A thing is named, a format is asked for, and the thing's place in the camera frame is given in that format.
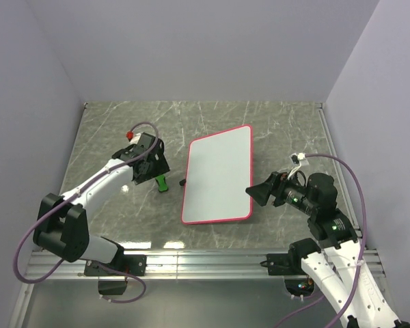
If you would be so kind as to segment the green whiteboard eraser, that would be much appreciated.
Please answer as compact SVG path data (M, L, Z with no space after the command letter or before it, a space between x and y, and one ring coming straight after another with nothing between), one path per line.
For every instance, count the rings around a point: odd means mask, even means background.
M158 185L158 192L164 193L169 190L169 187L166 182L166 177L164 174L161 174L155 178L156 183Z

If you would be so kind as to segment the pink framed whiteboard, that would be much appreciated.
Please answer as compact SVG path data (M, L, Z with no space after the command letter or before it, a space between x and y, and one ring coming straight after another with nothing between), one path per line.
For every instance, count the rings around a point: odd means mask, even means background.
M245 189L254 177L254 136L249 124L194 139L189 144L181 222L243 221L253 210Z

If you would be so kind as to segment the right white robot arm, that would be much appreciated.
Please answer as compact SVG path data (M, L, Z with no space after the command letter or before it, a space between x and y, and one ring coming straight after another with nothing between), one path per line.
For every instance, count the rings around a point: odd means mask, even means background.
M361 257L363 241L337 207L331 176L314 173L300 183L296 176L273 172L245 191L261 206L274 197L275 207L288 204L308 216L312 237L290 245L288 266L312 278L335 310L335 322L343 327L409 327L389 306Z

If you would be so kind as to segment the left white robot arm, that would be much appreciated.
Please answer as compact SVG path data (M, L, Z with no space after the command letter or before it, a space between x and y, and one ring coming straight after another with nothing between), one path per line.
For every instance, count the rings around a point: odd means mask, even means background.
M89 233L88 219L121 187L140 185L169 172L164 142L141 133L136 143L118 150L91 178L62 195L45 196L38 217L49 216L34 230L33 242L67 262L91 260L110 275L124 268L124 248Z

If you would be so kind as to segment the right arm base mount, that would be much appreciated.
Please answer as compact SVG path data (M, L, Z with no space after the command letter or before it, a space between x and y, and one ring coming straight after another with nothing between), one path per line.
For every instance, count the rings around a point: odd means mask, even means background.
M284 287L291 298L301 301L319 295L314 280L290 261L288 254L267 254L260 266L267 270L268 276L284 278Z

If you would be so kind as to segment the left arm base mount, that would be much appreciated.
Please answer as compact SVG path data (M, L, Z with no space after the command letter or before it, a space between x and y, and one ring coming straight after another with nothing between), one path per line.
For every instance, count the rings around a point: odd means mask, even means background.
M142 298L147 286L142 277L146 273L147 256L143 254L125 255L119 263L101 264L94 260L87 260L84 276L98 278L98 293L102 299L112 303L132 303ZM123 296L128 285L138 282L142 291L130 300L118 300L113 297Z

